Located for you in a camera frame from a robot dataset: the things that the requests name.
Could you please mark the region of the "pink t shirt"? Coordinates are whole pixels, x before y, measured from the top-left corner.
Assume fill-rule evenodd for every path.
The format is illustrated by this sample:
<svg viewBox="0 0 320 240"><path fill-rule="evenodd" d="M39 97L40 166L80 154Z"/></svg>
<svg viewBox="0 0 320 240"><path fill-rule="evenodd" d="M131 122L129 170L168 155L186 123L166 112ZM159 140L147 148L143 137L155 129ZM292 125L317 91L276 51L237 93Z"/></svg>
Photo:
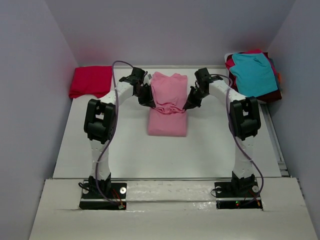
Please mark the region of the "pink t shirt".
<svg viewBox="0 0 320 240"><path fill-rule="evenodd" d="M155 72L150 86L155 107L149 110L148 135L186 137L188 117L183 107L187 100L188 77Z"/></svg>

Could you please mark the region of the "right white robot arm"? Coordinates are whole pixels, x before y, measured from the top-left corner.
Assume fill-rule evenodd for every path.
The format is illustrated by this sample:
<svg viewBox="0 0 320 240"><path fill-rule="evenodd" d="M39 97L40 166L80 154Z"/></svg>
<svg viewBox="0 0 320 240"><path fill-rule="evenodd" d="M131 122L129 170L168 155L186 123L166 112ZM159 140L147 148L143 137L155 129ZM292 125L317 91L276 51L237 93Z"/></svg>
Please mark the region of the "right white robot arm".
<svg viewBox="0 0 320 240"><path fill-rule="evenodd" d="M250 192L259 191L253 169L254 138L261 128L258 100L245 96L232 88L232 80L225 75L210 74L207 68L195 73L184 110L199 108L208 95L219 99L226 108L228 127L235 143L234 167L231 180L215 184L218 198L244 198Z"/></svg>

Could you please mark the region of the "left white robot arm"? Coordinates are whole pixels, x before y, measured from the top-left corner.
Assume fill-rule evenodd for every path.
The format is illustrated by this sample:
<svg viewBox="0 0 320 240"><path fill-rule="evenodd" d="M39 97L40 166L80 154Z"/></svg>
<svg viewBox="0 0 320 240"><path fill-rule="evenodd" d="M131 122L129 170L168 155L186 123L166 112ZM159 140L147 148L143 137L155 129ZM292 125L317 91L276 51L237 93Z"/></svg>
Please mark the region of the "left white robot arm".
<svg viewBox="0 0 320 240"><path fill-rule="evenodd" d="M130 75L113 82L114 88L104 100L88 101L84 132L90 142L92 169L86 190L101 198L106 199L112 189L109 146L115 136L120 105L135 96L140 105L155 107L151 85L144 82L147 73L141 68L133 67Z"/></svg>

